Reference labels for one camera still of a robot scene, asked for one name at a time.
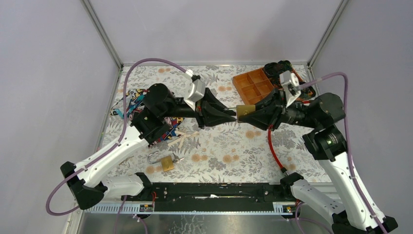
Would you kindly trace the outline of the red cable lock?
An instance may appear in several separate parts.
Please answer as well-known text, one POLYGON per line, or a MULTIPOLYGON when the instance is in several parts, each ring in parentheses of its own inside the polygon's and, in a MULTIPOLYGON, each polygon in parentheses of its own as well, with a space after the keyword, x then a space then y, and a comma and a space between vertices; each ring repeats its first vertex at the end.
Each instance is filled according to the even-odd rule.
POLYGON ((284 167, 284 165, 281 163, 281 161, 279 160, 279 158, 278 158, 278 156, 277 156, 277 154, 276 154, 276 152, 275 152, 275 149, 274 149, 274 146, 273 146, 273 143, 272 143, 272 134, 271 134, 271 133, 272 133, 272 130, 273 130, 272 125, 270 125, 270 126, 268 127, 268 129, 267 129, 268 146, 269 146, 270 152, 271 152, 271 154, 272 154, 272 156, 273 156, 276 164, 278 165, 280 171, 281 171, 284 175, 287 175, 287 169, 286 169, 286 168, 284 167))

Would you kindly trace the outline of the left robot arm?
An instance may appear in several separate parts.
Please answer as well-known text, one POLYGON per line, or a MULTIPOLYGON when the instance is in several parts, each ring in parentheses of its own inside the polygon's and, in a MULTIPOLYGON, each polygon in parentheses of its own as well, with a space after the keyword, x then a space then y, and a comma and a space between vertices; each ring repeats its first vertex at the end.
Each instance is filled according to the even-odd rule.
POLYGON ((192 109, 182 97, 175 97, 167 86, 157 83, 148 89, 143 105, 143 110, 127 123, 118 139, 81 162, 66 162, 60 167, 80 209, 89 209, 106 198, 149 198, 151 182, 144 173, 115 177, 109 177, 108 173, 133 152, 166 136, 172 128, 166 117, 194 118, 200 128, 236 121, 236 113, 218 101, 209 89, 192 109))

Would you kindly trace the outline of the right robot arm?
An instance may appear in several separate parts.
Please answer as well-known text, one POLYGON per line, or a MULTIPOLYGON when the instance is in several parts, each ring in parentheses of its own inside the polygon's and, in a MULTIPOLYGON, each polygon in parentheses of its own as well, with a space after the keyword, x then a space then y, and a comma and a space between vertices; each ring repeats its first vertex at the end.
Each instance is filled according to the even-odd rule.
POLYGON ((303 135, 306 149, 318 161, 332 181, 339 201, 318 191, 298 173, 281 180, 281 198, 304 202, 331 226, 335 234, 385 234, 398 227, 393 217, 374 204, 358 172, 349 161, 350 147, 336 123, 345 119, 341 98, 325 93, 309 104, 287 101, 283 91, 274 91, 256 103, 255 110, 241 114, 238 120, 262 130, 275 130, 286 123, 311 128, 303 135))

